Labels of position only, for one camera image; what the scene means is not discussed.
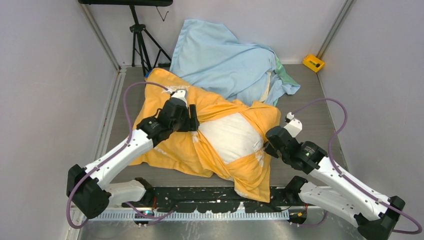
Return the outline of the orange pillowcase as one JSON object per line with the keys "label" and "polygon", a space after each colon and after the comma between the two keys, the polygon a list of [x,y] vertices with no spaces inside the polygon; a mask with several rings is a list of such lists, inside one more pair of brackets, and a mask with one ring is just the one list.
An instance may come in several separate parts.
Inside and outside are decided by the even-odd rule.
{"label": "orange pillowcase", "polygon": [[225,164],[199,131],[175,132],[152,150],[137,157],[134,165],[147,163],[152,167],[174,169],[185,174],[209,178],[217,175],[231,181],[235,192],[248,199],[268,202],[270,198],[271,157],[264,152],[266,132],[278,126],[281,112],[274,106],[254,101],[246,105],[240,100],[226,100],[217,93],[190,85],[173,73],[155,68],[147,77],[144,104],[136,122],[154,115],[169,99],[169,91],[187,90],[187,102],[195,104],[199,125],[240,113],[263,139],[263,166],[251,154]]}

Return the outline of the white pillow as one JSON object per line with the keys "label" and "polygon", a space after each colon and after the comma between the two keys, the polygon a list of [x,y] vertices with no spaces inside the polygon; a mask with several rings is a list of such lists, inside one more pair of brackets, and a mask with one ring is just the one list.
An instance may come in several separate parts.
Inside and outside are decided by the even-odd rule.
{"label": "white pillow", "polygon": [[203,122],[198,130],[226,165],[250,155],[264,165],[263,138],[240,113]]}

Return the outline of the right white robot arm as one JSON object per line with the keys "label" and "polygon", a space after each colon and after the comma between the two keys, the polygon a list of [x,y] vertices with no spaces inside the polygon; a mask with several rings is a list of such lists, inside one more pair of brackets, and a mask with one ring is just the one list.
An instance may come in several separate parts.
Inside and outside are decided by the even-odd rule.
{"label": "right white robot arm", "polygon": [[406,205],[403,199],[366,186],[340,165],[332,164],[324,149],[311,141],[298,142],[281,126],[271,128],[265,136],[266,153],[331,187],[323,189],[296,175],[284,188],[288,203],[318,206],[352,224],[367,240],[389,238],[399,221],[399,211]]}

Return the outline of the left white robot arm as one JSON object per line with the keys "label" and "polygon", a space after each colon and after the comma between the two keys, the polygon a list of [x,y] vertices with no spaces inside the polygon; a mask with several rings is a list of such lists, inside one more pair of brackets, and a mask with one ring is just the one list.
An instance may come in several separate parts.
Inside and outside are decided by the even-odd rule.
{"label": "left white robot arm", "polygon": [[132,161],[147,153],[174,132],[195,132],[200,123],[195,104],[171,97],[153,116],[142,119],[128,137],[101,158],[85,167],[68,170],[66,195],[87,219],[99,216],[107,207],[136,202],[148,207],[153,193],[138,180],[123,184],[111,181]]}

